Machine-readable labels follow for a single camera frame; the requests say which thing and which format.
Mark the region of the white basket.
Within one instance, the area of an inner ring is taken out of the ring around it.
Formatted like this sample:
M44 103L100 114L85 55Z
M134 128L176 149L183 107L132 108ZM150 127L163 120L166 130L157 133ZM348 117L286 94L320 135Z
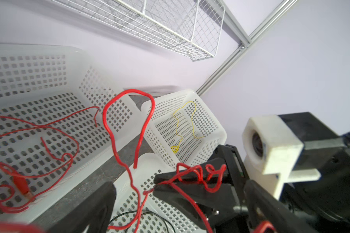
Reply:
M172 172L175 169L168 166L158 155L145 153L139 157L137 169L130 166L133 184L142 194L153 188L154 177L161 173ZM125 226L133 220L138 207L138 195L130 186L127 172L124 172L115 182L116 201L112 212L110 225ZM205 233L178 209L159 200L152 193L144 205L143 214L138 228L139 233Z
M155 111L145 140L167 165L195 166L206 162L227 133L202 99L192 90L155 98Z
M121 92L80 49L0 45L0 221L33 221L113 156L102 111Z

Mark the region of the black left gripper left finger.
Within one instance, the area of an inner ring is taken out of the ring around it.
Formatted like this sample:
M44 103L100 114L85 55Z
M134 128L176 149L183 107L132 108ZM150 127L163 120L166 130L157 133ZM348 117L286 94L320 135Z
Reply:
M117 191L106 182L69 214L53 225L49 233L105 233L112 216Z

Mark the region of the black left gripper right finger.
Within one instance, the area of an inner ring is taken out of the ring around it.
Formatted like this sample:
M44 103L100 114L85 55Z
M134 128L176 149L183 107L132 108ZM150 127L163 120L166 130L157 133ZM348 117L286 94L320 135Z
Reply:
M254 180L244 187L249 219L255 233L315 233L316 230L297 218Z

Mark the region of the white basket back left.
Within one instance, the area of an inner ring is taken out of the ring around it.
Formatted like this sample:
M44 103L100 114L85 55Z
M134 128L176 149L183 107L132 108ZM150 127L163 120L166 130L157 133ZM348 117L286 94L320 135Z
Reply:
M0 45L0 221L33 221L113 156L102 111L121 92L80 49Z

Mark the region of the white basket back right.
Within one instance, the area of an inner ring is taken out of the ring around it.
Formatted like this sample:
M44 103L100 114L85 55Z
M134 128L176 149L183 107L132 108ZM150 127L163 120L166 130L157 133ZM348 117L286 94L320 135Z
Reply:
M167 165L195 166L206 162L227 133L202 99L192 90L155 98L155 111L145 140Z

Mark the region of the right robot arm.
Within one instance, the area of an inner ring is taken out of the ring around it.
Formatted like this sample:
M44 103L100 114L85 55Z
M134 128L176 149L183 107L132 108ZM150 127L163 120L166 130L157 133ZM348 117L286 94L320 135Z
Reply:
M253 117L243 144L245 159L219 145L157 175L154 196L209 233L350 233L350 132L309 112Z

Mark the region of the white basket front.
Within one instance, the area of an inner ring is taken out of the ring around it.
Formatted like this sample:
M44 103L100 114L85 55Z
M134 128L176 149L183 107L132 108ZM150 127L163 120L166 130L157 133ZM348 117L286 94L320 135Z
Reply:
M145 153L139 157L137 169L130 166L133 184L142 194L153 188L154 177L161 173L172 172L175 169L168 166L158 155ZM138 207L138 195L130 186L127 172L124 172L115 182L116 201L112 212L110 225L125 226L133 220ZM144 205L143 214L138 228L139 233L205 233L178 209L159 200L152 193Z

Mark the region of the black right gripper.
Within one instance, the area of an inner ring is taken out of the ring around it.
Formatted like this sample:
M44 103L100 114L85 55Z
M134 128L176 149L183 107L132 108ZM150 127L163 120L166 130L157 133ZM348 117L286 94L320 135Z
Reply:
M208 233L248 233L248 179L237 148L218 145L205 163L156 175L153 194Z

